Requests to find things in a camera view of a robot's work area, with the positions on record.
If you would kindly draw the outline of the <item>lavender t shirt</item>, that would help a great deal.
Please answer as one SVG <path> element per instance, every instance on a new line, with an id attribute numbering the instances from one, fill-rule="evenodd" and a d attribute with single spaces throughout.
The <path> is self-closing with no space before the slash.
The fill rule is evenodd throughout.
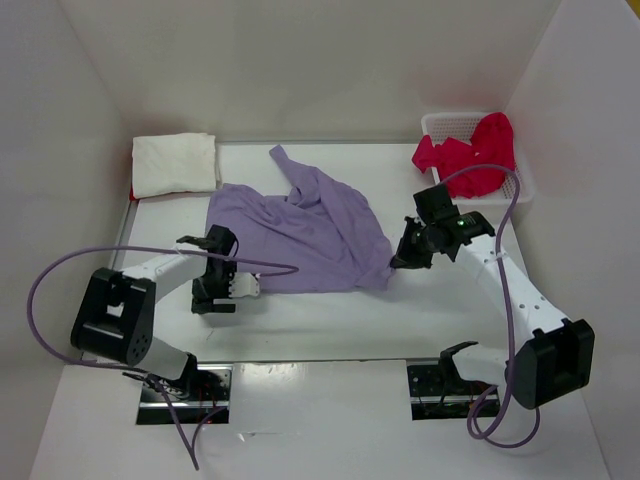
<path id="1" fill-rule="evenodd" d="M 231 230 L 240 257 L 297 267 L 288 275 L 262 275 L 262 290 L 386 290 L 393 252 L 367 199 L 320 169 L 292 160 L 281 146 L 269 155 L 290 182 L 290 192 L 264 196 L 247 185 L 226 184 L 211 195 L 206 218 L 208 226 Z"/>

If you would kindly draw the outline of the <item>white t shirt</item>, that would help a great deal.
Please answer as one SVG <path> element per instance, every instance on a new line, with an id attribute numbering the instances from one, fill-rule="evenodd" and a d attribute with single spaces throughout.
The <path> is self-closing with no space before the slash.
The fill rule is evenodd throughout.
<path id="1" fill-rule="evenodd" d="M 138 199 L 213 192 L 220 183 L 214 135 L 180 133 L 133 139 L 131 186 Z"/>

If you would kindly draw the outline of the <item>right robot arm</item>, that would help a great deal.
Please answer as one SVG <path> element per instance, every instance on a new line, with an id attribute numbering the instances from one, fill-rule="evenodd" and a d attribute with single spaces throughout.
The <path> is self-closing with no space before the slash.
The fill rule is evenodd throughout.
<path id="1" fill-rule="evenodd" d="M 507 346 L 466 341 L 443 350 L 438 380 L 450 393 L 472 381 L 502 386 L 533 410 L 588 385 L 595 332 L 572 321 L 550 303 L 498 245 L 494 227 L 479 212 L 460 213 L 443 185 L 414 196 L 416 216 L 405 230 L 390 265 L 421 269 L 447 256 L 470 276 L 507 322 Z"/>

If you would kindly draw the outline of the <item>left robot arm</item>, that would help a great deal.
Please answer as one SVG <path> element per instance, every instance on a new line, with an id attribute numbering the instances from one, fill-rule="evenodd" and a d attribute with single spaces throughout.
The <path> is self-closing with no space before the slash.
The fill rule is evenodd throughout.
<path id="1" fill-rule="evenodd" d="M 125 271 L 96 270 L 71 330 L 71 344 L 97 356 L 149 372 L 166 391 L 184 400 L 207 392 L 214 376 L 195 355 L 154 338 L 155 307 L 185 283 L 192 313 L 233 313 L 229 300 L 237 263 L 199 255 L 160 255 Z"/>

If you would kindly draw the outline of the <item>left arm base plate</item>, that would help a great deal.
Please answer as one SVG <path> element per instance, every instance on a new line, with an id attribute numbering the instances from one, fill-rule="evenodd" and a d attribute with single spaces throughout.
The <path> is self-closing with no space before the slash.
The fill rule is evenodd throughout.
<path id="1" fill-rule="evenodd" d="M 196 426 L 229 422 L 229 402 L 232 386 L 232 364 L 201 364 L 199 372 L 204 382 L 189 393 L 162 380 L 165 392 L 181 424 Z M 136 424 L 142 426 L 168 425 L 173 420 L 161 393 L 143 385 L 138 403 Z"/>

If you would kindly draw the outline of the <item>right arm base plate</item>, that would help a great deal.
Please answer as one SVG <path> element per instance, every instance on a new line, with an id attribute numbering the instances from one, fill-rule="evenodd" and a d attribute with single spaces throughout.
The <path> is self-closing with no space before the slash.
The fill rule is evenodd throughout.
<path id="1" fill-rule="evenodd" d="M 413 421 L 464 419 L 489 388 L 479 381 L 446 380 L 437 359 L 406 364 Z"/>

